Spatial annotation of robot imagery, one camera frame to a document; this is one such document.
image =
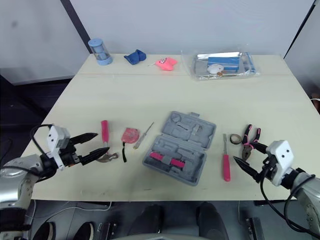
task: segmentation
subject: blue cylinder container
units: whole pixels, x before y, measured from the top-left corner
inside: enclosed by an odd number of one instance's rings
[[[112,57],[108,53],[102,39],[93,38],[88,41],[88,44],[99,65],[109,65],[112,63]]]

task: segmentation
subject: pink tool handle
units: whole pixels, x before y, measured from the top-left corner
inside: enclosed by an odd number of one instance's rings
[[[170,164],[172,164],[173,166],[176,166],[178,168],[183,168],[185,166],[185,163],[182,161],[179,161],[177,159],[172,158]]]
[[[159,160],[159,161],[162,161],[162,159],[164,158],[164,156],[162,156],[161,154],[156,153],[156,152],[151,152],[150,157],[154,158],[156,160]]]
[[[229,155],[223,155],[223,178],[226,182],[230,182],[230,163],[229,163]]]
[[[159,161],[162,161],[162,159],[164,158],[163,155],[161,155],[161,154],[159,154],[157,152],[151,152],[150,153],[150,157],[154,158],[156,160],[159,160]],[[179,167],[179,168],[183,168],[185,166],[184,162],[179,161],[179,160],[177,160],[175,158],[171,159],[170,164],[173,165],[173,166]]]
[[[102,142],[104,142],[104,143],[109,142],[109,131],[108,131],[108,121],[107,120],[101,121],[101,135],[102,135]]]

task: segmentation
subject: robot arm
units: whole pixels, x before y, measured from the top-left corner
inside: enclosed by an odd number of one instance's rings
[[[236,163],[242,170],[252,176],[257,183],[261,183],[261,181],[263,183],[263,179],[266,177],[273,185],[281,185],[289,189],[307,213],[307,221],[310,228],[302,232],[311,234],[314,239],[320,239],[320,179],[314,175],[309,175],[300,168],[291,168],[294,155],[288,141],[274,141],[270,146],[257,142],[251,142],[250,144],[259,152],[268,155],[263,161],[262,171],[257,172],[246,161],[234,156]],[[286,210],[284,211],[284,216],[278,212],[277,214],[286,219],[287,223],[292,223],[286,217]]]
[[[50,152],[18,157],[7,162],[0,170],[0,239],[22,239],[23,231],[30,229],[25,224],[33,188],[37,182],[51,178],[57,169],[61,171],[81,163],[86,165],[108,151],[103,147],[86,156],[76,154],[76,144],[85,143],[97,133],[85,133],[70,138],[67,129],[52,125],[47,136]]]

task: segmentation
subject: screwdriver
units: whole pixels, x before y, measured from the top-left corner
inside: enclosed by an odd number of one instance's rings
[[[151,123],[151,125],[148,127],[148,129],[141,135],[141,137],[139,138],[139,140],[136,142],[136,144],[134,145],[133,149],[137,149],[141,142],[145,139],[145,137],[147,136],[147,132],[149,131],[149,129],[152,127],[152,125],[154,124],[155,122]]]
[[[229,155],[227,154],[227,134],[223,134],[224,140],[224,155],[223,155],[223,178],[226,182],[230,182],[230,163],[229,163]]]

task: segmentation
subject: pink screwdriver handle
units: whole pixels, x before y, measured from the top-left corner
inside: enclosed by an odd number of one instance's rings
[[[226,182],[230,182],[230,163],[229,163],[229,155],[223,155],[223,178]]]
[[[109,142],[109,131],[108,131],[108,121],[107,120],[101,121],[101,135],[102,135],[102,142],[104,142],[104,143]]]

